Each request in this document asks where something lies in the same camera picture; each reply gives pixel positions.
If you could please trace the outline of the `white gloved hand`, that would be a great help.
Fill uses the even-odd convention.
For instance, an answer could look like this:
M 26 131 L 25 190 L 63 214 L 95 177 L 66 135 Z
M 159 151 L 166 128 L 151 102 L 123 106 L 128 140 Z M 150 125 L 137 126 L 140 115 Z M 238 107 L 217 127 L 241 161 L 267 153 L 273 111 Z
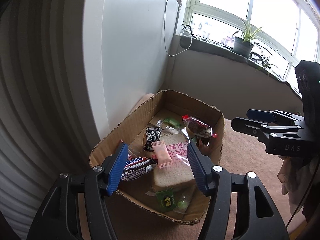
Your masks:
M 283 161 L 277 174 L 281 182 L 281 194 L 288 195 L 290 209 L 296 208 L 311 179 L 310 164 L 306 159 L 279 156 Z

